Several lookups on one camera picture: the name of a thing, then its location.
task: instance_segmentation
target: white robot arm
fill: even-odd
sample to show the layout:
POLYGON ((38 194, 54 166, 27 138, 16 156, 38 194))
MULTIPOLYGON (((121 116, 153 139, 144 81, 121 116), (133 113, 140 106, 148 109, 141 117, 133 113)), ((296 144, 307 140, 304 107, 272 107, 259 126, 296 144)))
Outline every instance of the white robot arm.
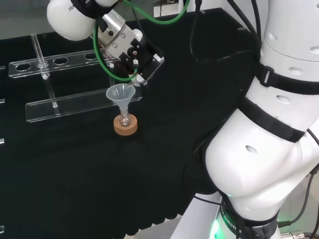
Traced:
MULTIPOLYGON (((101 6, 112 6, 118 0, 97 0, 101 6)), ((71 0, 51 0, 47 8, 47 18, 52 28, 68 40, 80 41, 88 38, 95 20, 83 15, 71 0)))
POLYGON ((98 22, 99 44, 109 58, 118 61, 115 64, 118 67, 116 71, 132 74, 138 66, 138 74, 132 81, 136 86, 146 84, 164 62, 164 57, 143 38, 140 30, 131 30, 125 20, 113 10, 117 2, 118 0, 51 0, 47 7, 47 18, 58 34, 72 41, 91 36, 98 22))
MULTIPOLYGON (((264 74, 256 74, 244 106, 206 150, 212 182, 239 216, 258 225, 256 231, 276 219, 287 196, 319 163, 318 145, 306 132, 312 127, 319 135, 317 22, 315 0, 269 0, 260 60, 264 74)), ((219 214, 225 238, 236 238, 222 218, 219 214)), ((278 229, 270 235, 281 238, 278 229)))

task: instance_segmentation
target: table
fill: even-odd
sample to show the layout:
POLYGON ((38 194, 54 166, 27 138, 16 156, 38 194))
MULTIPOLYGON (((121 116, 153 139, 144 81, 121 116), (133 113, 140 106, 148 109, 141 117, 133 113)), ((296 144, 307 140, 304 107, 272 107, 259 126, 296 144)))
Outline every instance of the table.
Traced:
MULTIPOLYGON (((165 52, 165 63, 144 98, 130 105, 139 120, 131 137, 115 135, 116 107, 26 123, 25 103, 48 98, 41 77, 14 80, 7 70, 0 72, 0 99, 5 98, 0 106, 0 138, 5 138, 0 225, 5 233, 0 239, 122 239, 182 215, 195 192, 211 193, 210 179, 193 159, 193 143, 232 111, 240 89, 247 90, 253 79, 255 63, 250 55, 221 64, 195 63, 189 50, 193 18, 188 13, 168 26, 142 21, 148 37, 165 52)), ((253 49, 250 34, 238 27, 222 9, 206 11, 196 33, 201 36, 197 58, 253 49)), ((44 56, 93 48, 90 39, 70 42, 56 33, 39 41, 44 56)), ((0 41, 0 52, 0 66, 35 57, 29 36, 0 41)), ((99 66, 51 76, 57 97, 108 83, 99 66)))

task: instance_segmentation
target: acrylic test tube rack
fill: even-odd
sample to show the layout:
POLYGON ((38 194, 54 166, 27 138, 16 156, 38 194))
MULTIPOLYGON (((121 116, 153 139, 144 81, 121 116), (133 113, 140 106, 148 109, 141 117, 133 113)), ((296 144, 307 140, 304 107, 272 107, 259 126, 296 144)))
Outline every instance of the acrylic test tube rack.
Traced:
MULTIPOLYGON (((32 34, 31 39, 37 58, 11 62, 8 66, 10 77, 20 78, 41 74, 46 85, 49 99, 25 105, 25 118, 27 122, 37 122, 115 105, 106 97, 108 88, 56 98, 50 81, 50 72, 96 65, 99 62, 93 50, 43 57, 36 34, 32 34)), ((107 57, 105 53, 103 55, 108 65, 117 60, 109 56, 107 57)), ((114 79, 109 77, 109 81, 110 86, 113 86, 114 79)), ((141 99, 142 95, 140 91, 136 90, 131 101, 134 102, 141 99)))

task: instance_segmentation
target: green led light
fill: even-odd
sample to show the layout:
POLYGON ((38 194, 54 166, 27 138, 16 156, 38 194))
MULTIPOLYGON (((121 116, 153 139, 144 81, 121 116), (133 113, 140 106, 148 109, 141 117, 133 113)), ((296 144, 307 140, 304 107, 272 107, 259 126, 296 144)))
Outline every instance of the green led light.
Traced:
POLYGON ((215 220, 211 226, 209 239, 226 239, 224 233, 221 231, 218 221, 215 220))

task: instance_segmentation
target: black strap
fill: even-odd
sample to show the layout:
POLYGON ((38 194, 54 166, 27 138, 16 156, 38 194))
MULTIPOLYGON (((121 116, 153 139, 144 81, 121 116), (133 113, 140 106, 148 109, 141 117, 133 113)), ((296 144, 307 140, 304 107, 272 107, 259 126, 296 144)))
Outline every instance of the black strap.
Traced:
POLYGON ((319 95, 319 82, 301 81, 275 73, 274 69, 259 63, 256 73, 257 79, 265 87, 274 87, 283 91, 299 95, 319 95))
POLYGON ((268 132, 287 140, 289 142, 298 142, 305 132, 291 128, 264 112, 258 105, 243 97, 239 103, 238 109, 252 122, 267 130, 268 132))
POLYGON ((83 15, 96 19, 102 32, 104 32, 108 26, 102 19, 105 14, 108 14, 115 6, 117 2, 110 7, 103 7, 95 2, 95 0, 71 0, 76 9, 83 15))
POLYGON ((236 221, 239 221, 239 218, 227 212, 224 206, 220 207, 220 213, 224 223, 233 234, 236 234, 236 228, 239 228, 240 238, 270 239, 275 234, 278 225, 277 216, 279 211, 272 218, 262 222, 241 218, 242 225, 236 223, 236 221))

